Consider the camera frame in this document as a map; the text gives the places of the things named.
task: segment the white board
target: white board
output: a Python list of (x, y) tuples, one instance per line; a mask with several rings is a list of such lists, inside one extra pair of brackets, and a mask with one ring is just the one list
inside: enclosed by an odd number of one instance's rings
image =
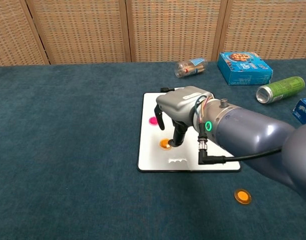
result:
[[(166, 93), (145, 93), (143, 97), (141, 134), (138, 154), (138, 170), (141, 172), (169, 172), (169, 171), (220, 171), (232, 172), (240, 170), (238, 161), (198, 165), (198, 133), (193, 127), (189, 127), (184, 143), (179, 147), (163, 149), (160, 147), (162, 139), (172, 139), (174, 126), (171, 118), (163, 113), (165, 130), (158, 125), (149, 123), (149, 119), (155, 116), (156, 98)], [(210, 156), (232, 155), (208, 140), (207, 152)]]

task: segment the green can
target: green can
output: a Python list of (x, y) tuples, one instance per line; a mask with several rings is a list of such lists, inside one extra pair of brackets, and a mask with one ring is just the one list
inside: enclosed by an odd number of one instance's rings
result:
[(305, 82), (299, 76), (291, 76), (280, 81), (260, 86), (256, 91), (256, 99), (262, 104), (269, 104), (303, 90)]

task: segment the gray robot arm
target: gray robot arm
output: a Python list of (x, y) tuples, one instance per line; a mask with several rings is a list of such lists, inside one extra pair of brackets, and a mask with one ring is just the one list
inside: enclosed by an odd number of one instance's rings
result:
[[(156, 102), (159, 124), (162, 112), (172, 118), (171, 146), (180, 146), (187, 128), (193, 127), (199, 133), (199, 164), (247, 160), (251, 168), (306, 200), (306, 124), (295, 130), (283, 121), (215, 99), (212, 93), (193, 86), (161, 95)], [(208, 140), (235, 158), (207, 156)]]

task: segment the blue box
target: blue box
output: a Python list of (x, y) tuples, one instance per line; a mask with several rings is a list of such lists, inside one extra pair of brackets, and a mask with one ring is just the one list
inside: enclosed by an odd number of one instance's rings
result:
[(221, 52), (217, 66), (228, 85), (265, 85), (273, 70), (254, 52)]
[(306, 98), (302, 98), (296, 104), (293, 109), (293, 115), (296, 117), (302, 124), (306, 124)]

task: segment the pink button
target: pink button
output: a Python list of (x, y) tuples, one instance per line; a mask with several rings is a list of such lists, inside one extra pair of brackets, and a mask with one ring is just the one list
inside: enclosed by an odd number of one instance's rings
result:
[(157, 123), (157, 118), (156, 118), (155, 116), (151, 117), (151, 118), (149, 119), (149, 123), (150, 123), (151, 125), (157, 125), (157, 124), (158, 124), (158, 123)]

